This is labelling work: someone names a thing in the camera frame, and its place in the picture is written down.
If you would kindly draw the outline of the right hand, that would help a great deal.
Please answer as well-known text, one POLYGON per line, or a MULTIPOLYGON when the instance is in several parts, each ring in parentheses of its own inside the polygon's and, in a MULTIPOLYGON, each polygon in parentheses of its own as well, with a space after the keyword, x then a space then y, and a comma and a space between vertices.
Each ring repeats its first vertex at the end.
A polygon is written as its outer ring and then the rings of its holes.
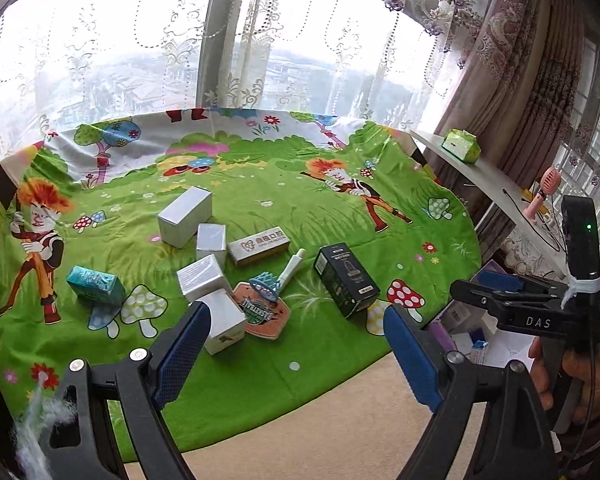
MULTIPOLYGON (((550 392, 550 378, 543 359, 542 344, 535 338, 528 352, 528 357, 533 360, 530 376, 540 397, 545 411, 553 407, 553 395, 550 392)), ((600 346, 595 352, 595 382, 592 382, 591 363, 587 356, 580 356, 573 350, 567 350, 562 357, 562 368, 573 379, 583 382, 583 389, 579 404, 572 415, 572 421, 581 425, 585 422, 588 412, 590 395, 594 392, 594 403, 591 408, 591 419, 600 417, 600 346)))

